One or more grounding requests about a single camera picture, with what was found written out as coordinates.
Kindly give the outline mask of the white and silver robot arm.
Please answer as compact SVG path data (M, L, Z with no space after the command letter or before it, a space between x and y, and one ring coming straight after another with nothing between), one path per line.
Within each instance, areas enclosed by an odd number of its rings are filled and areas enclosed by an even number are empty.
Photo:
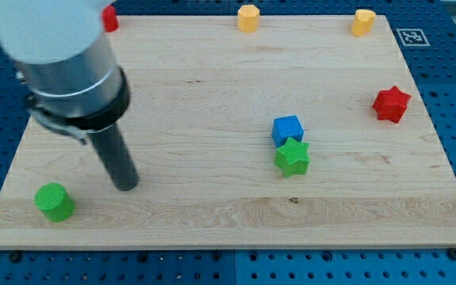
M112 0L0 0L0 46L22 73L25 107L55 133L85 142L129 105L125 74L105 33Z

